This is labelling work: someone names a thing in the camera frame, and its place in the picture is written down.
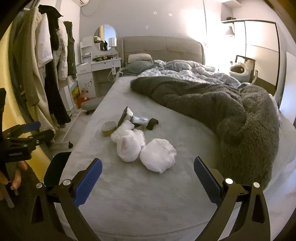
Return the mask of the left hand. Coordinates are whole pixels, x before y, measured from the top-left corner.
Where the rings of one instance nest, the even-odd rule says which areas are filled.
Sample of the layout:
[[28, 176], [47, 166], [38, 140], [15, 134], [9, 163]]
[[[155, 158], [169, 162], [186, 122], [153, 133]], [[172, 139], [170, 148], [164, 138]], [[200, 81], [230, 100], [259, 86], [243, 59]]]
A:
[[[15, 177], [13, 181], [11, 182], [11, 188], [12, 190], [17, 190], [21, 184], [21, 170], [27, 171], [28, 165], [26, 161], [19, 161], [17, 164], [16, 172], [15, 172]], [[7, 185], [9, 183], [8, 179], [5, 177], [5, 175], [1, 172], [1, 177], [0, 177], [0, 182], [1, 184]]]

